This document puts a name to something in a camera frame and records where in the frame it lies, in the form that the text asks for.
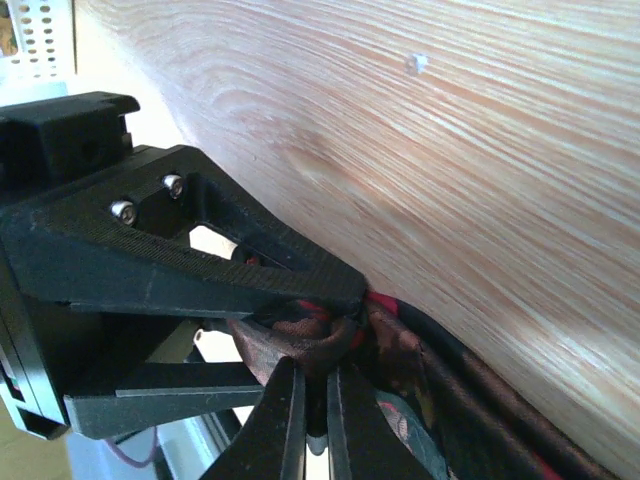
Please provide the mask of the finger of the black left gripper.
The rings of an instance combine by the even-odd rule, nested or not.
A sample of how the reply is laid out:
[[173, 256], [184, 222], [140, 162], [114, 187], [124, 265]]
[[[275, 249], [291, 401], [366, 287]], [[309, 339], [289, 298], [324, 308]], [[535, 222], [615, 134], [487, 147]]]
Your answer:
[[64, 395], [72, 429], [106, 439], [177, 420], [253, 406], [263, 386], [242, 363], [144, 363], [82, 382]]

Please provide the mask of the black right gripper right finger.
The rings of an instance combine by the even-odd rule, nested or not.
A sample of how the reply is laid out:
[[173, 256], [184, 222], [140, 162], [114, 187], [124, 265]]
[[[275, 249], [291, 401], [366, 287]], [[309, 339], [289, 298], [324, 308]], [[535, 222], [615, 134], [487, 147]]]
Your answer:
[[431, 477], [393, 433], [372, 385], [351, 364], [340, 364], [328, 377], [327, 438], [332, 479]]

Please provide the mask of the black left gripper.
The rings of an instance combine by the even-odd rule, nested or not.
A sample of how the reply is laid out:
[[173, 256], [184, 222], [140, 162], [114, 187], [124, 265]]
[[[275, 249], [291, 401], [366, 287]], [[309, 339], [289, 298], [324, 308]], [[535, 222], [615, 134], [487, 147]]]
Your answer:
[[1, 111], [3, 399], [42, 438], [72, 429], [66, 393], [148, 363], [186, 316], [351, 314], [366, 288], [202, 151], [133, 148], [138, 108], [91, 92]]

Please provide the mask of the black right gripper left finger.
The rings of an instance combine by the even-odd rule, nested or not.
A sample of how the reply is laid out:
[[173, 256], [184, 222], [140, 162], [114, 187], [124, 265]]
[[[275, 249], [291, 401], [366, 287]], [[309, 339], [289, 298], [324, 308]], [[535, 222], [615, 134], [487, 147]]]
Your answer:
[[203, 473], [210, 480], [303, 479], [306, 462], [306, 381], [283, 357], [259, 403], [231, 445]]

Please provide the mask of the brown red patterned tie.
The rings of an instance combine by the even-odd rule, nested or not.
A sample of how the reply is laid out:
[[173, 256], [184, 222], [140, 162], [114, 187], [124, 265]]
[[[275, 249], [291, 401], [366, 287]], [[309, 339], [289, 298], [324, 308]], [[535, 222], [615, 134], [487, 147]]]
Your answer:
[[357, 318], [296, 300], [228, 324], [260, 383], [283, 357], [313, 380], [351, 360], [392, 432], [435, 479], [607, 479], [499, 375], [424, 312], [368, 292]]

